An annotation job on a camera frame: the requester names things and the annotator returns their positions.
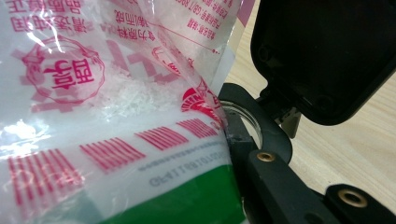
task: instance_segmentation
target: metal screw hole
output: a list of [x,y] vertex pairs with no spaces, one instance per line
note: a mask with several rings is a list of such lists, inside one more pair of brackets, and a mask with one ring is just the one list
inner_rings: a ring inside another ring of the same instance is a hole
[[261,161],[274,161],[275,160],[275,155],[267,152],[261,152],[257,154],[257,158]]
[[367,206],[367,200],[358,192],[350,189],[338,191],[338,197],[344,202],[354,207],[363,208]]

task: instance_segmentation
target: black lid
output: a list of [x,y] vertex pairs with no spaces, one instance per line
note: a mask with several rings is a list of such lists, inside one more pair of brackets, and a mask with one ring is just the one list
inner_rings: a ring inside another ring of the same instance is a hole
[[341,123],[396,67],[396,0],[262,0],[251,55],[306,117]]

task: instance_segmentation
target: wooden table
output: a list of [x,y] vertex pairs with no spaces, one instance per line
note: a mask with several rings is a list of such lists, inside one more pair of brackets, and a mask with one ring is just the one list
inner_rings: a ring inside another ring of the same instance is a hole
[[[255,98],[266,86],[249,52],[259,3],[256,0],[226,79]],[[308,187],[323,193],[329,185],[353,185],[396,214],[396,75],[343,124],[325,127],[302,118],[291,142],[290,167]]]

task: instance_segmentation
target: white granules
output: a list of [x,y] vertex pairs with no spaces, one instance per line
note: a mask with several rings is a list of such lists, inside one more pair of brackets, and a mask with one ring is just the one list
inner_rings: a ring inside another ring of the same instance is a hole
[[182,78],[160,84],[133,78],[114,66],[108,67],[103,86],[96,96],[87,101],[92,113],[104,119],[175,108],[181,105],[182,94],[188,87]]

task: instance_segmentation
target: barcode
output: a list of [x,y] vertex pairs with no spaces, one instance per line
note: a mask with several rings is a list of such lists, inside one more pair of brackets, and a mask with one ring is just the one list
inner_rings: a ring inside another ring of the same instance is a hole
[[82,186],[81,175],[59,149],[9,157],[8,168],[17,205]]
[[159,150],[166,150],[176,147],[183,143],[189,142],[183,135],[165,127],[148,130],[142,133],[136,133],[137,136],[152,144]]
[[205,138],[209,136],[218,135],[212,128],[203,123],[200,119],[189,119],[178,123],[181,127],[187,129],[189,132],[198,138]]
[[146,157],[146,155],[118,137],[97,143],[80,145],[79,147],[104,172],[121,168],[128,163]]

